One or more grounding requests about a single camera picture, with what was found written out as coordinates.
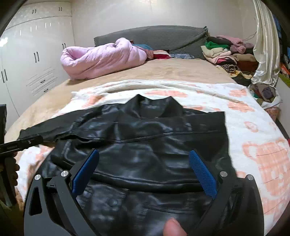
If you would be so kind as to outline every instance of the pink comforter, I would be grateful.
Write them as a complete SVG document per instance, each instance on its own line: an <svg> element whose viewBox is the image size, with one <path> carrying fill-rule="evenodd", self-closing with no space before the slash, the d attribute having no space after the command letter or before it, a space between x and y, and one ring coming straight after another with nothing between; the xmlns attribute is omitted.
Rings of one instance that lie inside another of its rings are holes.
<svg viewBox="0 0 290 236"><path fill-rule="evenodd" d="M98 47L67 47L61 64L71 80L93 79L144 64L146 53L125 38Z"/></svg>

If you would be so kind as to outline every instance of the white wall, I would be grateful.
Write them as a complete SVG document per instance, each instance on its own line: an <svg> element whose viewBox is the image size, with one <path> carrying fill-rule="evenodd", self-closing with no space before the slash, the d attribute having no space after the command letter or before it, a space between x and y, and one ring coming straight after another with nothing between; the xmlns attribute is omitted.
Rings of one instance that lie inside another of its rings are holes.
<svg viewBox="0 0 290 236"><path fill-rule="evenodd" d="M283 102L280 104L279 121L290 135L290 88L279 78L276 89Z"/></svg>
<svg viewBox="0 0 290 236"><path fill-rule="evenodd" d="M256 11L253 0L238 0L238 3L242 20L242 39L246 39L257 31ZM253 43L255 45L256 40L257 35L255 34L254 37L250 40L247 40L247 42Z"/></svg>
<svg viewBox="0 0 290 236"><path fill-rule="evenodd" d="M96 36L151 25L207 26L211 36L242 38L239 1L72 0L75 42L91 47Z"/></svg>

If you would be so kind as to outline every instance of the gray cushion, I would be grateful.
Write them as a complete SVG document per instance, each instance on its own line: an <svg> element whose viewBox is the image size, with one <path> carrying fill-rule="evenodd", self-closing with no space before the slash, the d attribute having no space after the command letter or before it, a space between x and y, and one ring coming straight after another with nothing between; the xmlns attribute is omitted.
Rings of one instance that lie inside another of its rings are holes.
<svg viewBox="0 0 290 236"><path fill-rule="evenodd" d="M122 30L94 38L95 45L115 42L124 37L134 44L147 44L154 50L170 50L170 53L189 53L204 59L200 46L204 45L207 27L158 25Z"/></svg>

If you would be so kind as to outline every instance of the white curtain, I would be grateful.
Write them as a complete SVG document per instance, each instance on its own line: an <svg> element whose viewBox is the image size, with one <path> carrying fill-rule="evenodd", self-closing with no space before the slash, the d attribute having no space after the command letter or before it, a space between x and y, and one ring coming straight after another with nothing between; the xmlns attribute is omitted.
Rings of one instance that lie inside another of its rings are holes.
<svg viewBox="0 0 290 236"><path fill-rule="evenodd" d="M253 83L275 86L280 70L280 45L274 18L269 8L260 0L253 0L257 15L257 42L254 56L259 62L252 77Z"/></svg>

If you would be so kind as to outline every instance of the white wardrobe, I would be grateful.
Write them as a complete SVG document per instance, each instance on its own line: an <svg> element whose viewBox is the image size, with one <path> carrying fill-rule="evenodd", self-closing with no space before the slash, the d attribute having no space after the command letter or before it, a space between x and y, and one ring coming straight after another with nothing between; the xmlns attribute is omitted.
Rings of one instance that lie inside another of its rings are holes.
<svg viewBox="0 0 290 236"><path fill-rule="evenodd" d="M7 26L0 44L0 104L7 104L6 129L69 78L60 57L64 48L75 45L72 29L71 3L63 1L22 6Z"/></svg>

